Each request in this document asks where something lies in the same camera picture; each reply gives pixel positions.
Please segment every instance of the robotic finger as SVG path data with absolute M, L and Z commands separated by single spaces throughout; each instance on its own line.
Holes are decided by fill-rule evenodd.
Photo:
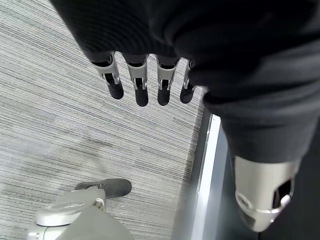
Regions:
M 124 89 L 119 77 L 115 52 L 110 52 L 106 59 L 104 62 L 93 62 L 93 65 L 108 86 L 110 95 L 114 99 L 121 99 L 124 96 Z
M 191 60 L 188 60 L 187 65 L 185 67 L 185 72 L 184 72 L 184 78 L 183 78 L 183 86 L 181 89 L 181 93 L 180 93 L 180 100 L 183 104 L 188 104 L 191 102 L 193 96 L 194 96 L 194 92 L 196 89 L 196 85 L 192 85 L 190 83 L 188 74 L 189 71 L 191 70 L 192 67 L 192 63 Z
M 171 85 L 179 61 L 179 57 L 156 56 L 157 75 L 158 75 L 158 103 L 165 106 L 170 100 Z
M 130 78 L 135 91 L 135 100 L 140 107 L 148 104 L 148 54 L 122 54 L 129 70 Z

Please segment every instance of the black fabric cover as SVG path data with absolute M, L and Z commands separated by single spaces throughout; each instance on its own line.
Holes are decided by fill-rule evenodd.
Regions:
M 51 0 L 91 62 L 106 53 L 185 57 L 232 154 L 286 162 L 320 115 L 317 0 Z

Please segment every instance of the floor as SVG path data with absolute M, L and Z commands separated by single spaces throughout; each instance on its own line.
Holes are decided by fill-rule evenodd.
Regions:
M 132 192 L 107 211 L 136 240 L 170 239 L 189 179 L 204 90 L 189 104 L 176 70 L 170 103 L 157 103 L 148 59 L 149 104 L 139 107 L 116 55 L 125 92 L 109 96 L 47 0 L 0 0 L 0 239 L 22 240 L 35 212 L 83 181 L 126 178 Z

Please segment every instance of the gray mechanical part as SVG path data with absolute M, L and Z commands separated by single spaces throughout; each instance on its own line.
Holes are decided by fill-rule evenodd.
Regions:
M 57 240 L 134 240 L 134 237 L 118 220 L 90 206 Z
M 260 163 L 236 156 L 235 199 L 241 218 L 254 232 L 262 232 L 289 204 L 301 160 Z
M 105 212 L 105 200 L 105 191 L 97 186 L 57 197 L 54 203 L 38 210 L 27 240 L 55 240 L 85 209 L 94 207 Z
M 111 53 L 111 57 L 112 57 L 112 60 L 109 66 L 97 66 L 94 64 L 94 67 L 98 71 L 99 75 L 105 80 L 105 83 L 108 86 L 110 86 L 108 75 L 112 75 L 115 85 L 118 85 L 121 82 L 119 77 L 117 62 L 115 59 L 115 52 Z
M 160 66 L 159 60 L 157 59 L 157 75 L 158 75 L 158 88 L 163 90 L 164 81 L 168 81 L 165 85 L 165 90 L 170 91 L 171 85 L 174 82 L 174 76 L 177 68 L 176 64 L 173 68 L 162 68 Z
M 146 90 L 148 81 L 147 61 L 141 66 L 131 66 L 129 64 L 127 66 L 134 89 L 138 90 L 139 84 L 141 84 L 142 90 Z
M 190 88 L 190 83 L 189 83 L 190 80 L 188 77 L 190 70 L 191 70 L 191 61 L 188 60 L 188 63 L 186 65 L 185 71 L 184 71 L 184 77 L 183 77 L 183 88 L 186 90 Z M 196 89 L 196 87 L 197 87 L 197 85 L 193 85 L 191 88 L 192 91 L 194 91 Z

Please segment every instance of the gray carpet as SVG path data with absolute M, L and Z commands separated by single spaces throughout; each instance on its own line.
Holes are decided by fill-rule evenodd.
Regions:
M 170 239 L 199 133 L 203 90 L 157 103 L 148 59 L 149 104 L 139 107 L 124 59 L 124 97 L 114 100 L 46 0 L 0 1 L 0 239 L 25 239 L 38 208 L 76 183 L 126 178 L 132 192 L 107 211 L 137 240 Z

